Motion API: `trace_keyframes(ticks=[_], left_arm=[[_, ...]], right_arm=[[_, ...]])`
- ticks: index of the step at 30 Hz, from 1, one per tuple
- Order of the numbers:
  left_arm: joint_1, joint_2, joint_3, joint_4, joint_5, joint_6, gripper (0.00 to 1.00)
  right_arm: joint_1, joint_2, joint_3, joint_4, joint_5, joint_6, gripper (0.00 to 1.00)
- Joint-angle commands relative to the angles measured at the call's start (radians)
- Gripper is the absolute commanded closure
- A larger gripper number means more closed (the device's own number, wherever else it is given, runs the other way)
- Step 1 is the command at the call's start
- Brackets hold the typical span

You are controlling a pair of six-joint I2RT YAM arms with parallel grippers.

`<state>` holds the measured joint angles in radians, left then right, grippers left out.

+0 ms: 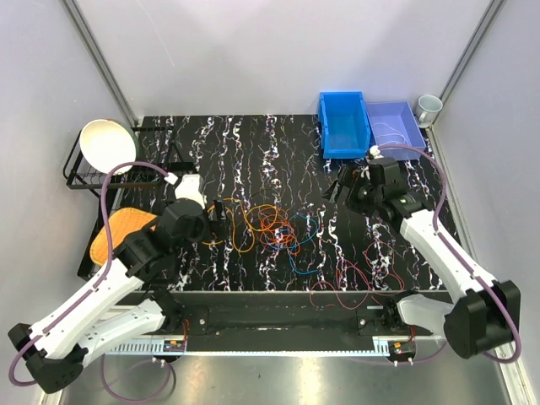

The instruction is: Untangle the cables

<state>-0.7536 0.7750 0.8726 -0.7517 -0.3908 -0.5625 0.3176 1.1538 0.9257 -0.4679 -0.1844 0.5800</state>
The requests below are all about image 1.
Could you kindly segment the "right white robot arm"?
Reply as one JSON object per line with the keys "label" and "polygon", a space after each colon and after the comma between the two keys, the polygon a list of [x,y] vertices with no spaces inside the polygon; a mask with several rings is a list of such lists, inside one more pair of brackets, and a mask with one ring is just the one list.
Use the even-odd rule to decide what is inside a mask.
{"label": "right white robot arm", "polygon": [[451,297],[446,303],[420,293],[404,292],[386,302],[383,324],[393,334],[411,326],[443,337],[463,359],[512,344],[514,353],[500,363],[521,356],[519,334],[521,292],[511,281],[500,282],[477,264],[440,224],[437,211],[412,192],[393,158],[368,163],[368,176],[345,165],[323,197],[360,215],[378,214],[427,261]]}

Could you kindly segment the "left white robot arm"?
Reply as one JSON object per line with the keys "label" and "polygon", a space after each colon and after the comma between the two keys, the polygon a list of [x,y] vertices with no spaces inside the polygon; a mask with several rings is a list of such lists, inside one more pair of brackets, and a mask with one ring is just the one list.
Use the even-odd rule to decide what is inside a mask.
{"label": "left white robot arm", "polygon": [[91,245],[92,259],[101,269],[50,315],[9,331],[17,350],[8,369],[10,382],[59,392],[97,358],[131,338],[185,331],[184,310],[167,290],[153,292],[118,316],[100,318],[131,292],[175,270],[184,245],[221,235],[226,220],[220,202],[205,208],[185,198],[161,215],[137,208],[114,212]]}

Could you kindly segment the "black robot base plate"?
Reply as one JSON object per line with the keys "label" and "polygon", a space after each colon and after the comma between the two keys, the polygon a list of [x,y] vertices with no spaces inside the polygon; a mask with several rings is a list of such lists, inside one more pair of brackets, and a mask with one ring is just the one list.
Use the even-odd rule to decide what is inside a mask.
{"label": "black robot base plate", "polygon": [[187,334],[189,354],[386,357],[394,343],[419,358],[443,339],[422,327],[388,327],[371,291],[176,292],[180,308],[159,334]]}

